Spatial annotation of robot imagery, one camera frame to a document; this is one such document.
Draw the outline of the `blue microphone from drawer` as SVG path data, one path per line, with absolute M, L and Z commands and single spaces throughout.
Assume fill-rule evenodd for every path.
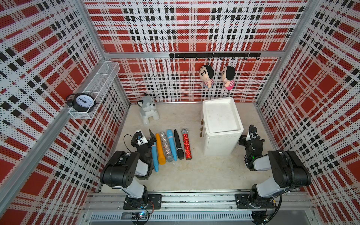
M 177 157 L 177 153 L 176 153 L 176 145 L 175 145 L 175 141 L 174 141 L 173 132 L 172 132 L 171 129 L 168 129 L 166 131 L 166 134 L 167 134 L 167 137 L 168 137 L 168 140 L 169 140 L 170 149 L 171 149 L 171 153 L 173 155 L 174 161 L 177 161 L 178 157 Z

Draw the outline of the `orange microphone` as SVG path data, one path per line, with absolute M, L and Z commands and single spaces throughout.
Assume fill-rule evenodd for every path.
M 162 142 L 159 134 L 156 134 L 156 144 L 157 144 L 158 163 L 160 165 L 165 165 L 167 160 L 163 152 Z

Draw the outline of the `silver rhinestone microphone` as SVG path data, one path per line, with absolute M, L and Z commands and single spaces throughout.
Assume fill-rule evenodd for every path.
M 162 147 L 163 147 L 163 152 L 166 158 L 167 162 L 173 162 L 174 161 L 174 157 L 173 154 L 171 152 L 170 149 L 170 145 L 167 139 L 167 136 L 165 134 L 165 132 L 160 132 L 160 139 L 161 139 L 161 143 L 162 143 Z

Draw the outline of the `red rhinestone microphone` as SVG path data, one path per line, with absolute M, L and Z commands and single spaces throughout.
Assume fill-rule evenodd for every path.
M 191 160 L 192 154 L 191 154 L 190 142 L 189 142 L 189 137 L 188 137 L 188 130 L 186 128 L 184 128 L 184 129 L 182 129 L 181 132 L 182 132 L 182 136 L 183 136 L 186 160 Z

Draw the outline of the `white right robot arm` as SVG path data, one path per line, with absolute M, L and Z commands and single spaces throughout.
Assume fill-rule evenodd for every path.
M 264 140 L 257 134 L 241 136 L 239 145 L 244 146 L 245 166 L 250 171 L 271 171 L 272 176 L 254 184 L 244 203 L 259 209 L 270 206 L 269 201 L 296 188 L 311 184 L 311 175 L 294 151 L 274 150 L 263 155 Z

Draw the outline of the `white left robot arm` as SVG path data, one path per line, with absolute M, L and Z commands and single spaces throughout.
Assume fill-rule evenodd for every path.
M 101 184 L 119 189 L 126 194 L 123 205 L 125 210 L 156 209 L 147 187 L 137 180 L 149 179 L 155 169 L 152 147 L 156 143 L 156 137 L 152 131 L 149 132 L 151 137 L 147 139 L 142 131 L 136 131 L 131 140 L 131 145 L 136 151 L 116 151 L 100 174 Z

